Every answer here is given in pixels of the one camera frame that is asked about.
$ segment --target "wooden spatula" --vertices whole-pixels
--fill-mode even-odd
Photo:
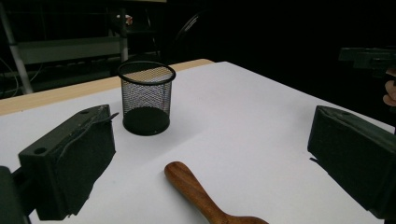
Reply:
[[[258,217],[236,217],[224,213],[183,162],[173,161],[167,164],[164,172],[172,185],[193,203],[211,224],[268,224]]]

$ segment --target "black device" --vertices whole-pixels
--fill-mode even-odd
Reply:
[[[116,152],[109,105],[79,111],[19,153],[21,167],[0,166],[0,223],[76,215]]]
[[[396,223],[396,135],[344,110],[318,105],[308,151],[365,210],[386,224]]]
[[[373,77],[384,77],[388,68],[396,68],[396,47],[387,49],[341,48],[339,61],[351,61],[354,68],[373,70]],[[396,113],[396,106],[389,110]]]

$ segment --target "mesh pencil cup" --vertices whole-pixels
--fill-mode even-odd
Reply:
[[[136,61],[118,68],[122,91],[122,124],[130,133],[154,135],[170,124],[173,68],[162,63]]]

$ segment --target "white tabletop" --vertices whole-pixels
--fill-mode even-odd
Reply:
[[[96,105],[121,112],[120,88],[1,116],[0,164],[15,171],[20,151]],[[273,224],[382,224],[309,160],[317,105],[343,109],[231,63],[178,72],[169,128],[138,136],[123,128],[122,114],[116,116],[113,161],[78,215],[62,223],[207,223],[163,173],[169,162],[182,161],[231,215]],[[387,124],[357,115],[393,132]],[[30,219],[60,223],[40,221],[35,211]]]

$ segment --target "wooden handle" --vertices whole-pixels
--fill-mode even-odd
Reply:
[[[201,211],[210,223],[218,223],[228,216],[206,193],[192,171],[182,162],[173,161],[165,166],[165,175],[172,185]]]

